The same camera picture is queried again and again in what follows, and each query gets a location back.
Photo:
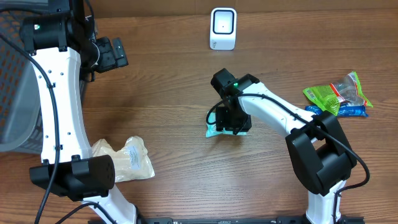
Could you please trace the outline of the teal wet wipes pack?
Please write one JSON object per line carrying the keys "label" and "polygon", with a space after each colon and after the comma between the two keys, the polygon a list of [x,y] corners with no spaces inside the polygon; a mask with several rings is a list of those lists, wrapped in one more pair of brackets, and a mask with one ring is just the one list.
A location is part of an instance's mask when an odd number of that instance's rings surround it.
{"label": "teal wet wipes pack", "polygon": [[[215,118],[216,118],[216,113],[212,112],[209,116],[209,121],[214,122]],[[217,131],[215,124],[211,124],[211,125],[207,124],[206,126],[207,126],[207,130],[206,130],[206,134],[205,134],[206,138],[211,138],[211,137],[215,137],[215,136],[222,135],[222,134],[233,135],[232,131],[227,131],[225,129],[223,129],[222,131]]]}

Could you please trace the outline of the beige clear plastic bag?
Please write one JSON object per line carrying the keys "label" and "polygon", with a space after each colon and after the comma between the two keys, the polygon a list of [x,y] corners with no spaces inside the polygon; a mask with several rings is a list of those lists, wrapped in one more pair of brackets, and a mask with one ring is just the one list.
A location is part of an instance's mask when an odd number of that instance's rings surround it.
{"label": "beige clear plastic bag", "polygon": [[155,176],[144,141],[139,136],[131,136],[124,147],[115,151],[105,139],[92,146],[93,156],[111,156],[115,167],[115,182],[144,180]]}

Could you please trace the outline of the green clear snack bag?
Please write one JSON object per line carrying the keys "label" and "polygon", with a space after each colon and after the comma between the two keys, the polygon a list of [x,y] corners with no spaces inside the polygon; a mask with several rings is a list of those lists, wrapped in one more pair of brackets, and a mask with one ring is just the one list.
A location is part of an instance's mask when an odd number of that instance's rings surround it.
{"label": "green clear snack bag", "polygon": [[373,107],[364,95],[355,71],[328,85],[306,88],[303,94],[322,111],[329,111],[336,116],[342,105]]}

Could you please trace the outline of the blue snack bar wrapper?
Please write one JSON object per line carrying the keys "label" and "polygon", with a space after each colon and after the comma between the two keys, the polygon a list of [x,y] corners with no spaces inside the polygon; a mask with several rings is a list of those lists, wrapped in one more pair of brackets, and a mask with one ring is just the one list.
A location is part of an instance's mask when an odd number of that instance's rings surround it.
{"label": "blue snack bar wrapper", "polygon": [[[316,105],[306,106],[306,111],[321,114],[323,110]],[[365,106],[341,106],[336,115],[337,117],[368,117]]]}

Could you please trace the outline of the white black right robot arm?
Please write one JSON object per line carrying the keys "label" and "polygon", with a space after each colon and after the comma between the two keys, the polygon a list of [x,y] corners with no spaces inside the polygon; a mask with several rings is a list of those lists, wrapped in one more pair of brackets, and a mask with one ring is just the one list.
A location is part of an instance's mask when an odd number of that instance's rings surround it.
{"label": "white black right robot arm", "polygon": [[337,118],[291,105],[250,74],[235,78],[223,68],[211,85],[222,101],[208,112],[206,135],[246,134],[251,118],[259,118],[285,139],[295,175],[308,190],[303,222],[347,223],[340,213],[340,190],[357,160]]}

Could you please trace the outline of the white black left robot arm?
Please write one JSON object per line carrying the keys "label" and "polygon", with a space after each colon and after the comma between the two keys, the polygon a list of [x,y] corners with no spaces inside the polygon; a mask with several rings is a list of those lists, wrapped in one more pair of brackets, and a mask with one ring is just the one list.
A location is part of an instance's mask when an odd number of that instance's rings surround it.
{"label": "white black left robot arm", "polygon": [[137,208],[115,184],[108,155],[94,156],[86,136],[80,80],[128,64],[119,39],[96,37],[88,1],[50,1],[49,10],[23,20],[23,54],[34,66],[43,123],[41,164],[30,180],[46,194],[90,207],[106,223],[141,223]]}

